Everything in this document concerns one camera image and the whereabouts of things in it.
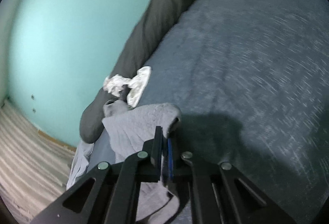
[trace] pillow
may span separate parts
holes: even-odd
[[[141,20],[128,38],[111,73],[133,78],[156,50],[166,33],[195,0],[151,0]],[[80,120],[80,137],[86,143],[94,143],[104,126],[103,105],[116,99],[102,88],[94,101],[84,110]]]

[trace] white crumpled tissue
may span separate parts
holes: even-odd
[[[133,78],[125,78],[117,74],[113,77],[106,77],[103,83],[103,90],[119,97],[119,92],[123,89],[123,85],[128,85],[131,88],[127,96],[127,103],[132,108],[135,108],[142,96],[142,93],[148,83],[151,75],[151,67],[144,66],[137,71],[137,75]]]

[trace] teal wall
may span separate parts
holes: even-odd
[[[22,0],[9,41],[11,101],[41,130],[76,146],[81,114],[148,1]]]
[[[8,44],[15,12],[21,0],[0,2],[0,106],[8,94]]]

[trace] mattress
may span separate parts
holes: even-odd
[[[197,0],[139,102],[177,105],[182,151],[231,162],[297,223],[329,191],[328,14],[327,0]],[[172,223],[191,223],[189,204]]]

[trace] metal rivet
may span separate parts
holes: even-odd
[[[221,165],[223,170],[230,170],[232,168],[232,165],[228,162],[222,163]]]
[[[145,151],[141,151],[141,152],[137,153],[137,156],[138,156],[138,158],[144,159],[148,156],[148,153]]]
[[[193,154],[191,152],[183,152],[182,153],[182,158],[184,159],[190,159],[192,158]]]
[[[109,163],[108,162],[100,162],[98,164],[98,169],[99,170],[105,170],[109,167]]]

